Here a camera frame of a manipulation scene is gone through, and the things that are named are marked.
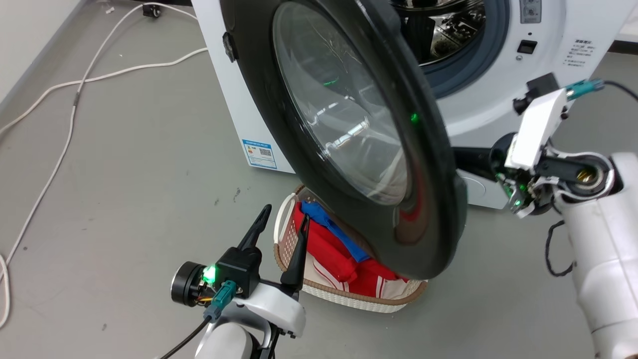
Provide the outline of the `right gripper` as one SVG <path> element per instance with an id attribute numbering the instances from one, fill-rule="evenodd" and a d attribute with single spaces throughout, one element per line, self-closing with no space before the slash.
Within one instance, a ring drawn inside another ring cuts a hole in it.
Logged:
<path id="1" fill-rule="evenodd" d="M 513 100 L 520 116 L 517 132 L 501 137 L 492 148 L 453 147 L 457 169 L 497 182 L 507 195 L 508 209 L 519 218 L 548 205 L 535 190 L 540 177 L 536 166 L 567 106 L 567 91 L 553 73 L 529 81 L 527 87 L 523 98 Z"/>

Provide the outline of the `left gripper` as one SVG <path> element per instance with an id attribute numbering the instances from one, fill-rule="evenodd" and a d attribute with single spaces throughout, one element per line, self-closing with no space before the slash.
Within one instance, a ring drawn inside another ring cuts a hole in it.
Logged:
<path id="1" fill-rule="evenodd" d="M 171 299 L 188 307 L 201 305 L 205 316 L 242 324 L 273 325 L 283 335 L 301 337 L 306 312 L 299 302 L 305 280 L 310 218 L 304 215 L 287 270 L 279 282 L 264 280 L 259 269 L 262 253 L 257 247 L 273 206 L 266 204 L 241 239 L 210 266 L 185 262 L 171 282 Z"/>

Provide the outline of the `black round glass washer door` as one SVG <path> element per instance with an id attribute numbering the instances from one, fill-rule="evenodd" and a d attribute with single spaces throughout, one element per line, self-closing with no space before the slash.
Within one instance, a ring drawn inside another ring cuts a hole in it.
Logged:
<path id="1" fill-rule="evenodd" d="M 410 279 L 454 257 L 467 189 L 388 0 L 220 0 L 227 48 L 301 182 Z"/>

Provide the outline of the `white front-load washing machine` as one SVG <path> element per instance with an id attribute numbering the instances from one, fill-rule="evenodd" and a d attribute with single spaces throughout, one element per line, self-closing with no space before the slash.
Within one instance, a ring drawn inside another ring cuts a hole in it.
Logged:
<path id="1" fill-rule="evenodd" d="M 638 0 L 388 0 L 437 100 L 451 146 L 483 147 L 519 127 L 513 100 L 553 73 L 587 79 Z M 220 0 L 192 0 L 237 136 L 272 146 L 294 172 L 228 51 Z"/>

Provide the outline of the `red garment with white stripes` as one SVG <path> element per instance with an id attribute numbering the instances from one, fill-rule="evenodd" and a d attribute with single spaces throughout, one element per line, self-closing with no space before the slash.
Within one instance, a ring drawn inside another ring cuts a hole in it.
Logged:
<path id="1" fill-rule="evenodd" d="M 304 213 L 301 202 L 293 211 L 296 229 Z M 370 256 L 357 263 L 337 237 L 310 219 L 306 261 L 306 277 L 329 288 L 354 295 L 394 300 L 404 296 L 408 280 L 389 270 Z"/>

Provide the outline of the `blue garment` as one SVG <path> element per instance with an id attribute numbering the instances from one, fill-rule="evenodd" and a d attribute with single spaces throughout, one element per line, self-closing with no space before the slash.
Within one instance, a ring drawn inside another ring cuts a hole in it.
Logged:
<path id="1" fill-rule="evenodd" d="M 370 259 L 370 256 L 345 234 L 345 232 L 330 218 L 326 210 L 319 203 L 315 201 L 302 202 L 301 212 L 307 214 L 310 219 L 325 227 L 330 233 L 337 237 L 357 263 L 362 263 L 363 261 Z"/>

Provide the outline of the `blue energy label sticker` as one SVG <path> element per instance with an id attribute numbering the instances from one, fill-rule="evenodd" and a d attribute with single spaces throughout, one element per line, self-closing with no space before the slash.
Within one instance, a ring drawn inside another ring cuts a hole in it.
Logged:
<path id="1" fill-rule="evenodd" d="M 278 169 L 271 145 L 242 139 L 242 146 L 250 166 L 267 170 Z"/>

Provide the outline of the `white woven laundry basket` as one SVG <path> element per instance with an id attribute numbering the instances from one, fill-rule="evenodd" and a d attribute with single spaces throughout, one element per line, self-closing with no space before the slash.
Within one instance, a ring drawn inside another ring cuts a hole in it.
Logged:
<path id="1" fill-rule="evenodd" d="M 284 199 L 279 208 L 274 224 L 274 259 L 282 271 L 287 270 L 297 243 L 297 229 L 293 219 L 294 207 L 298 202 L 313 200 L 315 200 L 314 193 L 302 184 L 296 188 L 294 193 L 289 194 Z M 303 291 L 335 304 L 360 309 L 362 311 L 389 314 L 397 312 L 417 300 L 424 291 L 426 291 L 427 286 L 428 282 L 426 280 L 408 280 L 408 287 L 402 298 L 384 300 L 369 296 L 354 295 L 353 293 L 329 288 L 328 286 L 317 283 L 306 277 L 305 267 Z"/>

